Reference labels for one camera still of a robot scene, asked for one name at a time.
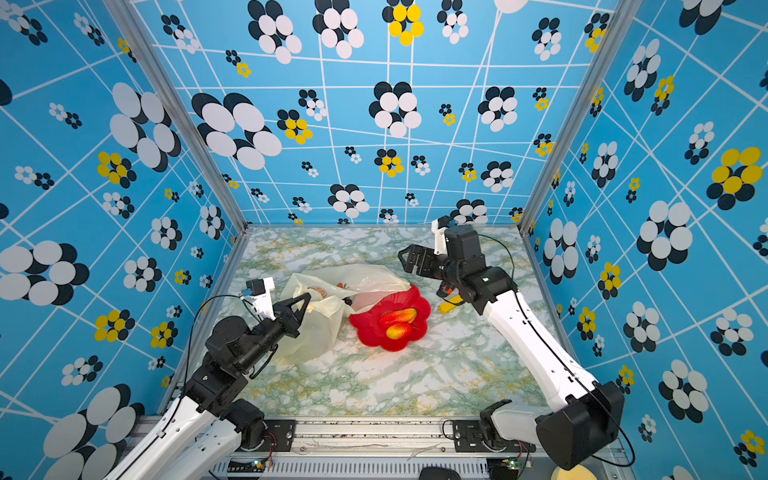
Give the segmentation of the translucent cream plastic bag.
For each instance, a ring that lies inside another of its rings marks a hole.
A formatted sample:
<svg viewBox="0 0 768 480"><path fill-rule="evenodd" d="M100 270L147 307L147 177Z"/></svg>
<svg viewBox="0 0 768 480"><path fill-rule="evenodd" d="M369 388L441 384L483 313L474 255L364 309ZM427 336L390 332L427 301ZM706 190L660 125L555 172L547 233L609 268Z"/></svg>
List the translucent cream plastic bag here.
<svg viewBox="0 0 768 480"><path fill-rule="evenodd" d="M350 264L292 274L279 298L290 300L307 293L310 301L299 336L279 341L277 363L299 365L325 354L333 348L345 319L409 289L407 280L381 265Z"/></svg>

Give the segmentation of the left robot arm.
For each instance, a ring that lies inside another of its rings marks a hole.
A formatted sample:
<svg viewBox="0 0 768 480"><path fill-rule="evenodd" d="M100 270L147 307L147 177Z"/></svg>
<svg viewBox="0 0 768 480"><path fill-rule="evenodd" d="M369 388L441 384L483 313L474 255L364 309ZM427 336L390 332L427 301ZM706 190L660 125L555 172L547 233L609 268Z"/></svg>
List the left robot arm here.
<svg viewBox="0 0 768 480"><path fill-rule="evenodd" d="M239 395L263 371L256 364L271 358L280 340L299 336L311 301L308 293L276 303L264 297L265 311L243 301L255 325L240 316L215 324L203 361L180 396L108 479L201 479L241 446L252 450L262 444L264 414Z"/></svg>

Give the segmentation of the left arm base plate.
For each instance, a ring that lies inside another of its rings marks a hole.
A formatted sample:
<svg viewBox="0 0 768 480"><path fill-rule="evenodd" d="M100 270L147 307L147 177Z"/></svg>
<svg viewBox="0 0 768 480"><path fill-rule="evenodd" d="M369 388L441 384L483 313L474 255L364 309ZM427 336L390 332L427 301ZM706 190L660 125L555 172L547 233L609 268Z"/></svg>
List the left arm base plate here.
<svg viewBox="0 0 768 480"><path fill-rule="evenodd" d="M267 419L248 426L241 434L238 451L289 452L295 438L295 419Z"/></svg>

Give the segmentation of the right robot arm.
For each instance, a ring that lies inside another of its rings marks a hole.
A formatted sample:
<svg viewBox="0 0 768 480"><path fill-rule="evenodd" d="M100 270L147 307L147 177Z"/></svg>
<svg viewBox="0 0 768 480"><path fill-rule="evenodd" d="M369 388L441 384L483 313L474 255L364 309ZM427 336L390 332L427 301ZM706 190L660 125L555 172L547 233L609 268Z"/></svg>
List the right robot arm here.
<svg viewBox="0 0 768 480"><path fill-rule="evenodd" d="M479 234L469 225L434 222L434 247L411 244L398 253L402 268L458 292L503 336L544 394L546 408L498 401L480 414L490 450L513 442L541 447L555 465L571 470L622 436L625 397L599 382L557 342L531 310L512 276L489 266Z"/></svg>

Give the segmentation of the red yellow mango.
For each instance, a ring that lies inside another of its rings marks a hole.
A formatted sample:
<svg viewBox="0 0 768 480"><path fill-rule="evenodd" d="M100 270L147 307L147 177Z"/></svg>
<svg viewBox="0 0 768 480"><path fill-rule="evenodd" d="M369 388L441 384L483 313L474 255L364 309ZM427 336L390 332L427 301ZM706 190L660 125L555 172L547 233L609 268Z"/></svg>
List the red yellow mango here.
<svg viewBox="0 0 768 480"><path fill-rule="evenodd" d="M402 338L408 338L412 331L412 325L409 323L395 323L387 328L386 336L391 340L399 340Z"/></svg>

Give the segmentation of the red flower-shaped plate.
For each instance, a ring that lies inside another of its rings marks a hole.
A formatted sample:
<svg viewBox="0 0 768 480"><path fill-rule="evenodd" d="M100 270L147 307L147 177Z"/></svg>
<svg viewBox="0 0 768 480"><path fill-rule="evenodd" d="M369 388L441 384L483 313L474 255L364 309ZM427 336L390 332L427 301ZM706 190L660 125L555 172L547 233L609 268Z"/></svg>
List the red flower-shaped plate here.
<svg viewBox="0 0 768 480"><path fill-rule="evenodd" d="M413 284L390 294L370 310L349 317L359 341L371 348L398 352L424 338L432 308Z"/></svg>

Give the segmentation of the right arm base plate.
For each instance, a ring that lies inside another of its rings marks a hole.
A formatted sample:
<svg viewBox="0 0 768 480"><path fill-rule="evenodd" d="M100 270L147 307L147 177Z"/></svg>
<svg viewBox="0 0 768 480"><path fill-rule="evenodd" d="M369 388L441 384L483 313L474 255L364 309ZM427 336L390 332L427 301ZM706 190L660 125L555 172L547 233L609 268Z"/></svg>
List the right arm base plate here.
<svg viewBox="0 0 768 480"><path fill-rule="evenodd" d="M535 453L537 446L527 442L487 440L479 420L449 420L450 431L444 434L453 442L457 453Z"/></svg>

